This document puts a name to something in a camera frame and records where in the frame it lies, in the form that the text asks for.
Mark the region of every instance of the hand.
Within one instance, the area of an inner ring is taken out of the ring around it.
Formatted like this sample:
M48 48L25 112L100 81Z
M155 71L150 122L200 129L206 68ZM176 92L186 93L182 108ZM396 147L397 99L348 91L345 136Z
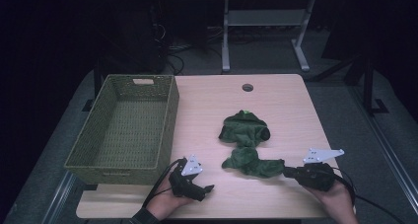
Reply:
M335 181L327 192L310 187L304 188L322 203L328 215L338 224L359 223L353 210L350 192L342 183Z
M169 182L169 176L170 174L166 175L163 182L157 188L156 193L166 190L172 186ZM169 189L154 196L146 208L161 221L170 216L179 207L191 202L193 202L193 199L188 197L176 197L173 195L173 191Z

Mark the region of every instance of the table hole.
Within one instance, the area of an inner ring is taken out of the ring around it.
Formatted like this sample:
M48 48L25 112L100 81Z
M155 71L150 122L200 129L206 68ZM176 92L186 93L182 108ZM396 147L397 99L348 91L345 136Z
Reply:
M244 84L243 85L243 90L246 92L251 92L254 89L254 87L252 87L252 85L250 84Z

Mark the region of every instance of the woven basket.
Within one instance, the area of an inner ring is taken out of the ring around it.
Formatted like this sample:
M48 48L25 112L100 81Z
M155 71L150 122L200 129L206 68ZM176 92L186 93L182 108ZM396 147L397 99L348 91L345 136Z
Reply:
M153 185L170 164L174 76L108 75L65 163L86 184Z

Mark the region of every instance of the crumpled cloth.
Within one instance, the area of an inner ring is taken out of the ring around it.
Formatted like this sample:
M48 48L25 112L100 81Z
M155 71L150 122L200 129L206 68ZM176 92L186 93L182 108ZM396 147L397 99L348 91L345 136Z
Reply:
M271 178L283 173L285 161L260 160L255 149L245 147L233 150L232 156L222 163L222 168L234 168L243 174L260 178Z
M270 138L267 124L251 112L240 111L224 120L219 138L239 147L256 147Z
M234 168L243 174L260 178L271 178L282 174L284 161L260 160L255 147L270 138L267 124L251 112L240 111L224 120L219 139L227 143L237 143L230 158L222 163L222 168Z

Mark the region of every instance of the wooden table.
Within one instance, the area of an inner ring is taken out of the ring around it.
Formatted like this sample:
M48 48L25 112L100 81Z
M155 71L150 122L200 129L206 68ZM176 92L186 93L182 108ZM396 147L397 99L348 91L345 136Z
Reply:
M309 148L329 149L307 88L299 75L177 76L180 94L172 161L196 155L203 172L198 186L215 185L202 202L177 210L171 218L315 218L323 217L317 200L293 179L245 176L221 168L235 144L218 139L223 120L248 110L264 120L271 138L256 149L260 159L284 159L303 166ZM243 84L251 84L245 92ZM337 167L334 159L328 164ZM129 218L151 187L98 185L85 190L81 218Z

